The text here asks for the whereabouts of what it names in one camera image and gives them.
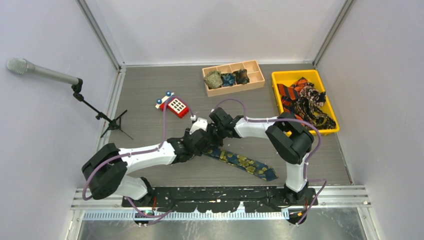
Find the blue yellow floral tie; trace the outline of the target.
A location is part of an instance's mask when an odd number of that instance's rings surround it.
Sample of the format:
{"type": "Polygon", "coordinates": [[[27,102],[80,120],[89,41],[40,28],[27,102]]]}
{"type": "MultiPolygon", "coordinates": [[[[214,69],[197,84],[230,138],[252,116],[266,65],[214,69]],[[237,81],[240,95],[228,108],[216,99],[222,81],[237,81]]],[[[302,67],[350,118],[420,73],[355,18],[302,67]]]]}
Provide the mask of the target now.
{"type": "Polygon", "coordinates": [[[204,151],[203,154],[267,182],[279,178],[273,167],[228,150],[214,147],[204,151]]]}

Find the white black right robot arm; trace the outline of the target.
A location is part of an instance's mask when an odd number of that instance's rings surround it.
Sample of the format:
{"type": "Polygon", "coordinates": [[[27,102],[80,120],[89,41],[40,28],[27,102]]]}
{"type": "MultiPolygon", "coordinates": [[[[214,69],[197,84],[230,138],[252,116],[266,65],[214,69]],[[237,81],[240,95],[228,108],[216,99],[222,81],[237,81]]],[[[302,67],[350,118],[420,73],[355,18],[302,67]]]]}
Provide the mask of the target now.
{"type": "Polygon", "coordinates": [[[299,205],[306,197],[308,181],[305,177],[306,159],[314,137],[289,113],[265,118],[230,116],[221,107],[209,114],[212,135],[224,138],[261,138],[270,140],[286,164],[285,198],[291,205],[299,205]]]}

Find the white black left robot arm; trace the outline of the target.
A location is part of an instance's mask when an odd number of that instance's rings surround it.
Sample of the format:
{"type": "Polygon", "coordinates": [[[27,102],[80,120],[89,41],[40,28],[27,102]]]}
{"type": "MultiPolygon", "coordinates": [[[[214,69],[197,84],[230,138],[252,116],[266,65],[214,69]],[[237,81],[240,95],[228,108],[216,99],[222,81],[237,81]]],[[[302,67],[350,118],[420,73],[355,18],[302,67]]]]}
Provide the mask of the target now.
{"type": "Polygon", "coordinates": [[[101,200],[116,194],[135,200],[141,207],[153,202],[153,193],[148,190],[142,177],[131,177],[135,171],[159,166],[183,163],[200,156],[212,145],[212,136],[203,129],[193,133],[186,131],[181,138],[168,138],[161,144],[118,148],[108,143],[98,150],[81,168],[86,183],[84,200],[101,200]]]}

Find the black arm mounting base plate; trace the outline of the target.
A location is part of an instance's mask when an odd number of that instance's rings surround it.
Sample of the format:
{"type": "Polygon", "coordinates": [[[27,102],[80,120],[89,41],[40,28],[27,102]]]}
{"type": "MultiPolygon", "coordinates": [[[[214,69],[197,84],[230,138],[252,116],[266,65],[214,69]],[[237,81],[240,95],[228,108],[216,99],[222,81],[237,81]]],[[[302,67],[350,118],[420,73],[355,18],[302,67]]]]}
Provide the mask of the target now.
{"type": "Polygon", "coordinates": [[[305,213],[318,204],[314,188],[293,193],[287,187],[225,186],[225,187],[155,187],[140,200],[122,199],[122,207],[149,208],[161,213],[233,214],[243,207],[247,214],[277,213],[296,207],[288,214],[291,224],[303,223],[305,213]]]}

